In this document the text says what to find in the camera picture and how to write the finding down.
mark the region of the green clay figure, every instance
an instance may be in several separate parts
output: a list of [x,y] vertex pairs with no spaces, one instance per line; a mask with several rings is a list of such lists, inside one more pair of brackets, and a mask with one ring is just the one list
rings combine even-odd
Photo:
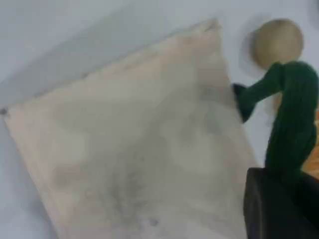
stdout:
[[266,153],[265,167],[282,183],[294,189],[301,167],[315,146],[315,113],[318,104],[318,76],[304,62],[275,63],[262,80],[250,87],[235,84],[237,107],[246,122],[262,99],[282,92]]

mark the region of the beige clay ball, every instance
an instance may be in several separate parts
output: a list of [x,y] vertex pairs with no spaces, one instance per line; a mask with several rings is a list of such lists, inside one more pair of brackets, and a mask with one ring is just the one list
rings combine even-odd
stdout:
[[261,26],[256,33],[253,58],[265,70],[275,62],[297,60],[303,51],[304,39],[299,27],[289,19],[276,19]]

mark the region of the white background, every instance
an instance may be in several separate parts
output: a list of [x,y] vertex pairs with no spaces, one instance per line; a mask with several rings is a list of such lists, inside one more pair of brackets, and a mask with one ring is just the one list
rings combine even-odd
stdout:
[[[251,33],[288,17],[304,33],[302,59],[319,70],[318,0],[0,0],[0,107],[72,81],[181,28],[217,17],[233,82],[252,84]],[[273,121],[260,103],[245,129],[262,164]],[[0,121],[0,238],[56,238]]]

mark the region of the white surface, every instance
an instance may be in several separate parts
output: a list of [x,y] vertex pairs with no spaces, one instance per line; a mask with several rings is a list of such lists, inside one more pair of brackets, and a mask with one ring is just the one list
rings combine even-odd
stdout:
[[[71,9],[77,9],[81,14],[64,14],[63,20],[55,26],[57,29],[55,33],[49,31],[52,35],[48,41],[47,34],[40,34],[48,28],[47,25],[43,28],[33,27],[45,24],[44,19],[48,16],[51,16],[54,22],[54,19],[63,12],[62,3],[56,11],[45,11],[46,8],[51,8],[45,4],[40,4],[39,7],[31,0],[24,2],[33,2],[33,5],[16,0],[14,3],[19,7],[23,4],[26,6],[15,14],[10,7],[2,7],[2,4],[8,6],[14,4],[13,1],[7,0],[7,2],[2,1],[0,5],[0,80],[3,80],[0,85],[0,106],[2,107],[62,82],[71,81],[143,45],[163,39],[181,27],[215,16],[224,29],[224,54],[233,82],[251,84],[263,75],[263,72],[254,68],[248,61],[245,40],[261,23],[275,17],[289,17],[301,26],[305,37],[302,59],[319,70],[317,0],[135,0],[40,58],[39,56],[53,46],[107,14],[108,7],[105,6],[110,3],[99,1],[99,5],[95,5],[96,8],[88,10],[87,4],[75,4],[75,1],[72,1]],[[23,9],[29,9],[29,14],[24,15]],[[44,14],[35,14],[37,11],[42,11]],[[67,22],[72,22],[74,25],[70,27]],[[272,123],[272,117],[268,114],[270,108],[265,103],[259,104],[253,117],[245,125],[260,162],[264,158]],[[33,209],[30,205],[34,202],[33,198],[38,199],[38,197],[3,123],[0,131],[1,194],[4,195],[0,198],[0,237],[46,238],[38,235],[41,231],[50,238],[51,229],[45,233],[38,228],[39,226],[37,229],[33,228],[32,222],[36,224],[38,219],[32,216]]]

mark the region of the orange object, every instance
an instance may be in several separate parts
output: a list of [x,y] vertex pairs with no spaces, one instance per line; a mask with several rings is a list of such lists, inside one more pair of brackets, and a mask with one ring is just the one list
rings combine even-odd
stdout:
[[303,171],[319,179],[319,109],[316,112],[317,143],[303,166]]

